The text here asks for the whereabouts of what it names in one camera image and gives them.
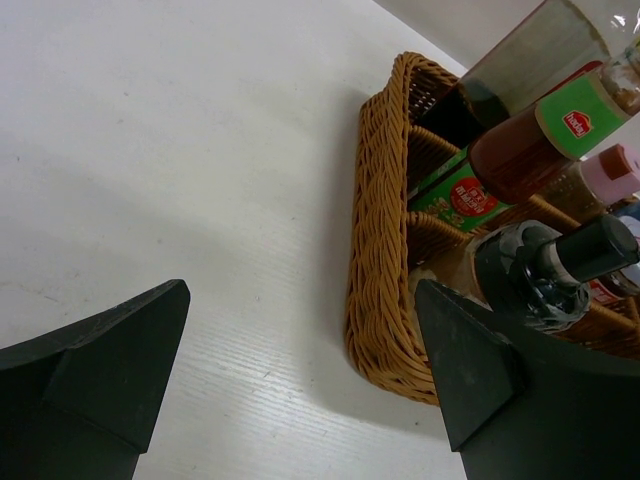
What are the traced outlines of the black cap spice jar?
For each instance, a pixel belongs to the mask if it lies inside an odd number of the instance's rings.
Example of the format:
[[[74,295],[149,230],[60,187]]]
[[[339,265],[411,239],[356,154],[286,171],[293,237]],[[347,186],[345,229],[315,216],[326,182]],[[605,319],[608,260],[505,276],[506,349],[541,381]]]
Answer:
[[[589,283],[637,263],[639,245],[617,217],[604,214],[562,234],[536,220],[478,235],[415,268],[495,313],[553,334],[570,328],[589,309]]]

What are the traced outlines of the brown wicker divided tray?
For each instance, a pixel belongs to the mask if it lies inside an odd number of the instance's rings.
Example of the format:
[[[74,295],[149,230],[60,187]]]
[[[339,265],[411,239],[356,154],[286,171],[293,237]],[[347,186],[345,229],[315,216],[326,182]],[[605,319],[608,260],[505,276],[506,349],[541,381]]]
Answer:
[[[346,344],[358,370],[373,384],[401,396],[436,404],[431,364],[417,319],[409,275],[427,261],[471,238],[536,220],[571,232],[580,223],[538,197],[463,232],[426,213],[409,211],[409,193],[463,148],[415,121],[456,78],[417,53],[399,55],[386,87],[360,112],[352,259],[347,295]],[[608,308],[591,294],[588,312],[553,333],[626,358],[639,355],[639,299]]]

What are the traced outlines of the red chili sauce bottle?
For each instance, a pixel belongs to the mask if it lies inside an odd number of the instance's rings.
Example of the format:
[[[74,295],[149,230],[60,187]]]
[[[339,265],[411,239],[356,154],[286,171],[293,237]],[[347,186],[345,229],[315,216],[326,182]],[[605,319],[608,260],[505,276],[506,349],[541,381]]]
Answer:
[[[523,203],[639,112],[639,43],[491,128],[408,195],[470,232]]]

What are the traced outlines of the pink cap spice jar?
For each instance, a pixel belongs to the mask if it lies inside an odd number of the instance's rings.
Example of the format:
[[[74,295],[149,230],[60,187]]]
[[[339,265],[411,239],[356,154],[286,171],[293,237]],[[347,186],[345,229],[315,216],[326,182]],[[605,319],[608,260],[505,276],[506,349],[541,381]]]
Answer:
[[[579,160],[538,195],[572,219],[585,223],[639,191],[639,155],[621,144]]]

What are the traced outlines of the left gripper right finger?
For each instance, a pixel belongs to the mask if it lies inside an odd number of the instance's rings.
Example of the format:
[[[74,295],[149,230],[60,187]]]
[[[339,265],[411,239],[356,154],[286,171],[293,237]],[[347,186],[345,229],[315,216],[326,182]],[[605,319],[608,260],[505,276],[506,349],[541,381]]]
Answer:
[[[450,447],[470,479],[635,479],[639,364],[491,312],[434,281],[416,311]]]

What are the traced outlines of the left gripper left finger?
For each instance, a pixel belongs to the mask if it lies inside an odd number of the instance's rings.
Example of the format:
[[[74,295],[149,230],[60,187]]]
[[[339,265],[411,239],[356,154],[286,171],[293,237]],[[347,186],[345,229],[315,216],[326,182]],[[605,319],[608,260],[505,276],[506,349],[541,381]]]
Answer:
[[[132,478],[189,305],[186,282],[174,279],[2,349],[2,478]]]

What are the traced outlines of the dark sauce bottle black cap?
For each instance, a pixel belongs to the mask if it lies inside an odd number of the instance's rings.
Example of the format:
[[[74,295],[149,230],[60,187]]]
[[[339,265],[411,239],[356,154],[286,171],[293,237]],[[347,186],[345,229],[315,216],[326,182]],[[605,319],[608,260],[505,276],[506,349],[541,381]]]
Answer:
[[[415,123],[458,148],[610,55],[570,1],[544,1]]]

